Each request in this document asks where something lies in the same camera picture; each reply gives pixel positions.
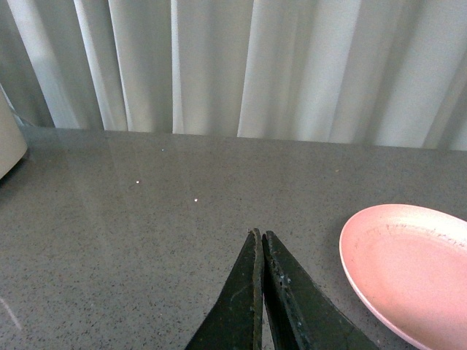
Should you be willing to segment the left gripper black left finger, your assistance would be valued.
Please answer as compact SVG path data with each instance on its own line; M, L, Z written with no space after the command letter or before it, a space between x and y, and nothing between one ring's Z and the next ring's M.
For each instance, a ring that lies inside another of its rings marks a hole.
M260 349L263 328L263 244L252 229L220 295L187 349Z

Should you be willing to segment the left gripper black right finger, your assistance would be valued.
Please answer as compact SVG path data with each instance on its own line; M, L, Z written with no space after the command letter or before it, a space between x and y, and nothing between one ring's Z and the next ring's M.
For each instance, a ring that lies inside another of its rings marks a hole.
M263 234L263 293L276 349L376 349L335 307L277 235Z

